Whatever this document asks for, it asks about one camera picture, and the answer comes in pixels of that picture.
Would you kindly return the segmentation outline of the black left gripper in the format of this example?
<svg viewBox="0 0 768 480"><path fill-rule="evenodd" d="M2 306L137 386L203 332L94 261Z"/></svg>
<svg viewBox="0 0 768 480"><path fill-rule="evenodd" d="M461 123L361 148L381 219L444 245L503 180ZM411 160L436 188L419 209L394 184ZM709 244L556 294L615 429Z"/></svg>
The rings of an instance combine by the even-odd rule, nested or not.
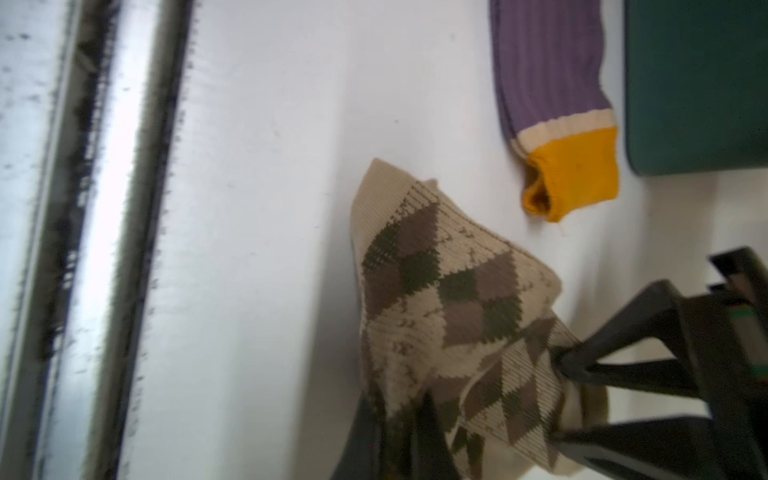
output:
<svg viewBox="0 0 768 480"><path fill-rule="evenodd" d="M720 469L728 479L767 477L767 268L749 247L709 261L724 281L708 293L684 299L655 281L555 365L577 383L699 396L711 422L668 417L553 434L568 459L611 479L718 479ZM672 357L601 362L646 339Z"/></svg>

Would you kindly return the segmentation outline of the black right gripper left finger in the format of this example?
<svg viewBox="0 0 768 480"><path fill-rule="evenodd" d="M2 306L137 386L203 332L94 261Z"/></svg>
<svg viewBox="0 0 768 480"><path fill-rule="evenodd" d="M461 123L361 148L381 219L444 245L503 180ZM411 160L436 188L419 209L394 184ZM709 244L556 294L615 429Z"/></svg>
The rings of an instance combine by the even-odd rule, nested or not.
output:
<svg viewBox="0 0 768 480"><path fill-rule="evenodd" d="M368 400L361 396L344 450L330 479L378 479L381 440L381 422Z"/></svg>

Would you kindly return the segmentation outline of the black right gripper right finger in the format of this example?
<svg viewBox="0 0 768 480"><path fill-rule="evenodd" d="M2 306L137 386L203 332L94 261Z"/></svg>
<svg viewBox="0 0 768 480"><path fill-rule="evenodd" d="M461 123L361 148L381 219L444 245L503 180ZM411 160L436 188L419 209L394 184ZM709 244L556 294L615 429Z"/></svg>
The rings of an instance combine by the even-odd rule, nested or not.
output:
<svg viewBox="0 0 768 480"><path fill-rule="evenodd" d="M413 430L413 478L459 480L452 455L439 423L431 394L426 394L416 413Z"/></svg>

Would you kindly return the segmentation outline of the beige argyle sock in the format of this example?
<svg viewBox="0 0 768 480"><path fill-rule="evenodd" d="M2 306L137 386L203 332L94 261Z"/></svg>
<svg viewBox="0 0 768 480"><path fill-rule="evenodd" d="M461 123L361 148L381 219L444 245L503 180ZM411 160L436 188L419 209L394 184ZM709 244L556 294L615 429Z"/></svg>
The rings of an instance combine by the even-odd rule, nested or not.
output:
<svg viewBox="0 0 768 480"><path fill-rule="evenodd" d="M551 437L605 423L608 399L556 369L578 343L553 311L558 276L435 181L380 159L354 198L351 236L363 392L382 430L378 479L414 479L426 394L461 479L517 479L532 467L577 474Z"/></svg>

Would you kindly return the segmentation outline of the green plastic organizer tray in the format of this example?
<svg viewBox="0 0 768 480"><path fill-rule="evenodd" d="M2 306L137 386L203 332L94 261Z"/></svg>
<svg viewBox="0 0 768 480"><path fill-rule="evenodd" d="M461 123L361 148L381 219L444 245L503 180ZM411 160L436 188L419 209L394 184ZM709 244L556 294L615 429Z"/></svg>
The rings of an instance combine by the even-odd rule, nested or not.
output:
<svg viewBox="0 0 768 480"><path fill-rule="evenodd" d="M628 1L624 30L636 174L766 167L766 2Z"/></svg>

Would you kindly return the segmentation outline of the purple sock yellow cuff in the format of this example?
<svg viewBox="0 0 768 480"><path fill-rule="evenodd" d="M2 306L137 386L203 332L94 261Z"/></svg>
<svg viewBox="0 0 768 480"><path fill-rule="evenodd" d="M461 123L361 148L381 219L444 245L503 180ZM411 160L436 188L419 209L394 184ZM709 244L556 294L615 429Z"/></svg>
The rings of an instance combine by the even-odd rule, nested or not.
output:
<svg viewBox="0 0 768 480"><path fill-rule="evenodd" d="M531 215L559 222L618 196L618 122L600 82L598 1L492 1L493 76L501 128L533 169Z"/></svg>

